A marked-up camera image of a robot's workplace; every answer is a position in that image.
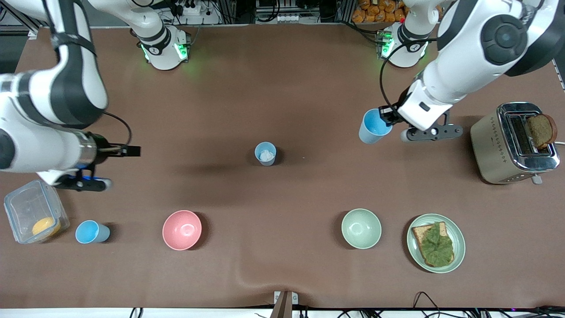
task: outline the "clear plastic food container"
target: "clear plastic food container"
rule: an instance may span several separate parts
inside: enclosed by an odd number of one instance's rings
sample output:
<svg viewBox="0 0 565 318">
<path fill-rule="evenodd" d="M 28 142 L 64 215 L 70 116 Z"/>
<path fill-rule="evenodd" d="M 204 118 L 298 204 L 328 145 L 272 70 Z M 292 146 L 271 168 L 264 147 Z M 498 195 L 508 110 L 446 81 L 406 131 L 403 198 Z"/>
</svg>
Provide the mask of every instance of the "clear plastic food container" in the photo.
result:
<svg viewBox="0 0 565 318">
<path fill-rule="evenodd" d="M 4 198 L 4 208 L 18 243 L 41 242 L 69 226 L 55 188 L 34 180 Z"/>
</svg>

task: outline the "toaster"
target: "toaster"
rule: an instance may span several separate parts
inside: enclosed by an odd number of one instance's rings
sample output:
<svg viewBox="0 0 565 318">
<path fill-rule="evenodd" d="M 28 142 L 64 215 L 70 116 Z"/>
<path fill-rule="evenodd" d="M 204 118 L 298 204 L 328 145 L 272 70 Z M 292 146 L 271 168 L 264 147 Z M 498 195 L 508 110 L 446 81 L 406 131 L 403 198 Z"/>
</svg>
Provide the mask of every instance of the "toaster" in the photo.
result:
<svg viewBox="0 0 565 318">
<path fill-rule="evenodd" d="M 509 184 L 531 178 L 541 184 L 540 174 L 559 165 L 555 144 L 537 149 L 527 119 L 541 114 L 528 102 L 511 102 L 497 107 L 471 127 L 471 142 L 485 181 Z"/>
</svg>

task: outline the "blue cup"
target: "blue cup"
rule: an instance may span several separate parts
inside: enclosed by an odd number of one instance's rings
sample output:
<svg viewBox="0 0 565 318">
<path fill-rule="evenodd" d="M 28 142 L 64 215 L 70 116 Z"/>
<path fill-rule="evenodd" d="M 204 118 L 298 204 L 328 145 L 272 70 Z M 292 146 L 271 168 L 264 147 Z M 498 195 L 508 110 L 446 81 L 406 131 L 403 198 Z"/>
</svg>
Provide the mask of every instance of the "blue cup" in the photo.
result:
<svg viewBox="0 0 565 318">
<path fill-rule="evenodd" d="M 255 158 L 257 158 L 257 160 L 259 160 L 259 162 L 263 166 L 270 166 L 274 164 L 276 156 L 277 156 L 277 148 L 275 148 L 275 145 L 271 144 L 268 141 L 264 141 L 258 144 L 257 147 L 255 147 Z"/>
<path fill-rule="evenodd" d="M 75 238 L 79 243 L 100 243 L 110 236 L 110 229 L 96 221 L 88 220 L 81 223 L 75 232 Z"/>
<path fill-rule="evenodd" d="M 392 125 L 387 126 L 381 118 L 378 108 L 370 109 L 363 116 L 359 138 L 366 144 L 374 144 L 392 130 Z"/>
</svg>

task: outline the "tabletop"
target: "tabletop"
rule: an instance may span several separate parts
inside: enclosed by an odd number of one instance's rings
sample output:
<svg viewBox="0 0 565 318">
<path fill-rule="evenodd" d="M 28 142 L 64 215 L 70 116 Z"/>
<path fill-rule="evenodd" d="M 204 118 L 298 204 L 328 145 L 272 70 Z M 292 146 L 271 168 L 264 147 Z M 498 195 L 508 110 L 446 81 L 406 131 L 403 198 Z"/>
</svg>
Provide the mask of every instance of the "tabletop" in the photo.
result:
<svg viewBox="0 0 565 318">
<path fill-rule="evenodd" d="M 399 124 L 367 145 L 358 130 L 365 111 L 384 104 L 381 61 L 345 26 L 202 28 L 190 61 L 171 71 L 147 64 L 127 29 L 92 34 L 108 110 L 131 125 L 142 155 L 98 166 L 114 181 L 107 192 L 59 191 L 71 226 L 48 242 L 14 242 L 2 213 L 0 307 L 240 307 L 272 303 L 276 290 L 334 308 L 411 307 L 418 291 L 440 307 L 565 302 L 565 171 L 544 174 L 541 186 L 485 184 L 468 134 L 511 101 L 532 102 L 565 124 L 551 63 L 456 104 L 459 139 L 406 144 Z M 434 50 L 413 68 L 386 68 L 391 99 Z M 18 71 L 55 63 L 42 30 Z M 110 142 L 127 138 L 109 117 L 88 130 Z M 256 162 L 261 141 L 279 148 L 276 165 Z M 37 177 L 1 178 L 4 197 Z M 341 219 L 354 208 L 375 212 L 383 225 L 369 250 L 341 236 Z M 203 235 L 174 251 L 162 225 L 182 209 L 200 216 Z M 408 225 L 424 213 L 447 216 L 463 232 L 466 256 L 451 273 L 426 272 L 408 254 Z M 107 243 L 75 241 L 89 219 L 110 226 Z"/>
</svg>

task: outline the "bread slice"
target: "bread slice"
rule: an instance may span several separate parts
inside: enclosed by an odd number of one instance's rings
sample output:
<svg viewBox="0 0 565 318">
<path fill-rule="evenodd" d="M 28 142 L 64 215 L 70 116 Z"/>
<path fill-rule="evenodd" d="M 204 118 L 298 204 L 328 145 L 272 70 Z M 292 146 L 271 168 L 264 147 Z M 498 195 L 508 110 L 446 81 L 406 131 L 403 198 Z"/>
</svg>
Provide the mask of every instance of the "bread slice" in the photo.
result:
<svg viewBox="0 0 565 318">
<path fill-rule="evenodd" d="M 544 149 L 557 139 L 557 125 L 548 115 L 529 117 L 528 128 L 537 149 Z"/>
<path fill-rule="evenodd" d="M 412 233 L 414 233 L 414 237 L 416 238 L 416 242 L 418 243 L 418 249 L 420 250 L 420 253 L 422 252 L 422 242 L 424 241 L 428 230 L 431 229 L 432 227 L 433 224 L 428 224 L 428 225 L 416 226 L 412 228 Z M 445 222 L 440 222 L 440 235 L 443 237 L 447 236 L 447 228 L 445 227 Z M 455 259 L 455 254 L 452 254 L 449 264 L 451 264 L 451 262 L 453 262 L 454 259 Z M 427 261 L 425 263 L 428 266 L 435 267 L 432 264 L 428 263 Z"/>
</svg>

